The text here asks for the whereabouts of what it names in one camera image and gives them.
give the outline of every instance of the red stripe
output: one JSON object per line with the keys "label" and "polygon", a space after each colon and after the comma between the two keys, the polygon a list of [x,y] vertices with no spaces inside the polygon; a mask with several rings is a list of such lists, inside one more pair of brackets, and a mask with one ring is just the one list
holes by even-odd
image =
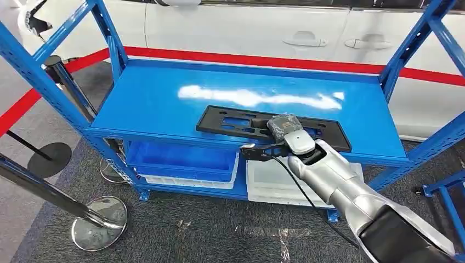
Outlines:
{"label": "red stripe", "polygon": [[76,72],[92,64],[105,60],[109,57],[110,55],[108,54],[108,48],[105,48],[90,55],[83,56],[82,58],[76,59],[74,61],[70,61],[65,64],[65,68],[69,72]]}
{"label": "red stripe", "polygon": [[[264,56],[231,55],[155,48],[125,47],[125,49],[128,55],[134,56],[148,56],[153,58],[182,59],[254,66],[287,67],[305,70],[379,74],[384,67],[383,65],[373,64],[269,58]],[[404,68],[400,71],[400,76],[418,79],[421,81],[465,86],[465,78],[463,78],[461,75],[417,70],[414,68]]]}
{"label": "red stripe", "polygon": [[30,89],[21,99],[13,104],[0,117],[0,136],[5,134],[40,98],[41,95],[35,89]]}

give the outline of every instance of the blue plastic bin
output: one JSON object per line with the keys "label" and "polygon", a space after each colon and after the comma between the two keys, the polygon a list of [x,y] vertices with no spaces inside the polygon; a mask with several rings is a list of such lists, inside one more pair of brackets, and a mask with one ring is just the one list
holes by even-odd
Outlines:
{"label": "blue plastic bin", "polygon": [[230,182],[237,151],[154,141],[132,141],[128,165],[138,174]]}

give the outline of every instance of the white plastic tray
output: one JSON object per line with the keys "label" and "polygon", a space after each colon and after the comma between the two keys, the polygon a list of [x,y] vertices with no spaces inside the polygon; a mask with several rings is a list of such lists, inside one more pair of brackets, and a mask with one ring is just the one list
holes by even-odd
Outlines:
{"label": "white plastic tray", "polygon": [[[287,166],[287,157],[280,159]],[[350,166],[363,180],[361,165],[351,163]],[[334,208],[323,202],[306,183],[296,179],[315,206]],[[311,206],[286,170],[275,160],[247,161],[247,195],[249,201]]]}

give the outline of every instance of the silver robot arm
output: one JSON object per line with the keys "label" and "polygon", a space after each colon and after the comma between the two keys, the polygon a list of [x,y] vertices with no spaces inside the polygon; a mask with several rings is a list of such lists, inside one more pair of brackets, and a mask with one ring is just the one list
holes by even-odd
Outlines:
{"label": "silver robot arm", "polygon": [[453,244],[409,208],[366,185],[349,162],[304,130],[284,136],[292,172],[343,216],[373,262],[455,262]]}

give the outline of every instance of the car body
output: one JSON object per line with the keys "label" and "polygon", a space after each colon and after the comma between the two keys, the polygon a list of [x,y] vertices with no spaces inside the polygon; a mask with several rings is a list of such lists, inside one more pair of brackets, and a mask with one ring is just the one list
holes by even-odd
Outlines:
{"label": "car body", "polygon": [[[209,2],[187,7],[142,0],[105,4],[126,46],[379,65],[388,62],[422,14],[421,9]],[[35,52],[80,3],[29,0],[18,17],[24,47]],[[443,22],[465,47],[463,12],[454,11]],[[88,14],[55,54],[78,58],[106,47]],[[460,75],[433,34],[407,67]],[[402,138],[424,140],[465,111],[464,101],[463,86],[399,78],[389,108]]]}

